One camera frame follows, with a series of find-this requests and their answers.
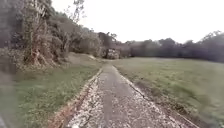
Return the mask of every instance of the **forest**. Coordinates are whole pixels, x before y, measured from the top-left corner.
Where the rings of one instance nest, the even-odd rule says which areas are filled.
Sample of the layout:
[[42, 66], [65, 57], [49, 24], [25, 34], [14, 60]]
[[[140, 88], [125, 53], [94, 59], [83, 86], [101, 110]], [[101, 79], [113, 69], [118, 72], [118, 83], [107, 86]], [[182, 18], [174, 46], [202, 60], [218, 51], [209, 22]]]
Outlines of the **forest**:
[[7, 58], [4, 62], [16, 63], [12, 66], [60, 65], [66, 62], [69, 52], [109, 58], [109, 49], [116, 50], [119, 58], [190, 58], [224, 62], [224, 33], [220, 31], [211, 32], [198, 42], [178, 43], [171, 38], [120, 42], [116, 40], [116, 34], [94, 32], [77, 23], [84, 1], [74, 2], [77, 9], [73, 16], [55, 11], [51, 0], [36, 1], [38, 4], [32, 4], [33, 0], [5, 0], [0, 6], [3, 17], [0, 21], [0, 56]]

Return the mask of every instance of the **overcast sky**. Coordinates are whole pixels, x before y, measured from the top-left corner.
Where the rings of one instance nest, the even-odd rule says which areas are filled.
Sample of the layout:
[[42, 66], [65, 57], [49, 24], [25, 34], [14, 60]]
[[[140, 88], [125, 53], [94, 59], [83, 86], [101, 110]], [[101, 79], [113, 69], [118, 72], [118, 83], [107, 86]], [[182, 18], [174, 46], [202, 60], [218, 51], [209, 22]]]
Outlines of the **overcast sky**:
[[[52, 0], [63, 11], [73, 0]], [[224, 0], [85, 0], [80, 23], [96, 32], [112, 32], [118, 40], [158, 40], [183, 43], [209, 32], [224, 31]]]

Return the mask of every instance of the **gravel path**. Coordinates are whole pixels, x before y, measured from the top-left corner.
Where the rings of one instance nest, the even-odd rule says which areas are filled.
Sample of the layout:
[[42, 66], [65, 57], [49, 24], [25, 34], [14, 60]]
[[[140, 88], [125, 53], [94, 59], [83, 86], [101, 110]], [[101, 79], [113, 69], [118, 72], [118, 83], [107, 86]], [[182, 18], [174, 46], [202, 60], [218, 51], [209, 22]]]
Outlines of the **gravel path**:
[[68, 127], [72, 128], [188, 128], [166, 116], [153, 102], [147, 101], [107, 65], [94, 81], [81, 109]]

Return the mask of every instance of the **grassy field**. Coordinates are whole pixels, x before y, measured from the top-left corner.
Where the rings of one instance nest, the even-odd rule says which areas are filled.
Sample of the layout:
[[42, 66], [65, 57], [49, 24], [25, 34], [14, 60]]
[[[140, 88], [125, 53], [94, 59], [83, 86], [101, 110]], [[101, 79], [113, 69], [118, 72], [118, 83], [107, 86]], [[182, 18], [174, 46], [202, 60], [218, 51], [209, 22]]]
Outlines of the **grassy field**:
[[113, 63], [134, 83], [149, 88], [157, 103], [167, 103], [182, 114], [198, 117], [209, 127], [219, 127], [224, 121], [224, 64], [158, 58]]
[[47, 119], [79, 93], [101, 63], [86, 55], [70, 56], [71, 65], [18, 74], [15, 97], [22, 127], [43, 128]]

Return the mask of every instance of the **distant trees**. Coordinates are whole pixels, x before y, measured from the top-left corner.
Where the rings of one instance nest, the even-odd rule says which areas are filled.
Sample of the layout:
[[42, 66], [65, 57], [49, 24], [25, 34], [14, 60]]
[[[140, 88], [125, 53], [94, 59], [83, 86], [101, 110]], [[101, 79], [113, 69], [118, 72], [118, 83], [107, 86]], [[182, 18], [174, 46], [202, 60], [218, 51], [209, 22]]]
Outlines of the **distant trees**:
[[131, 56], [192, 58], [224, 62], [224, 33], [215, 31], [206, 35], [199, 42], [188, 40], [184, 44], [171, 38], [158, 41], [128, 41]]

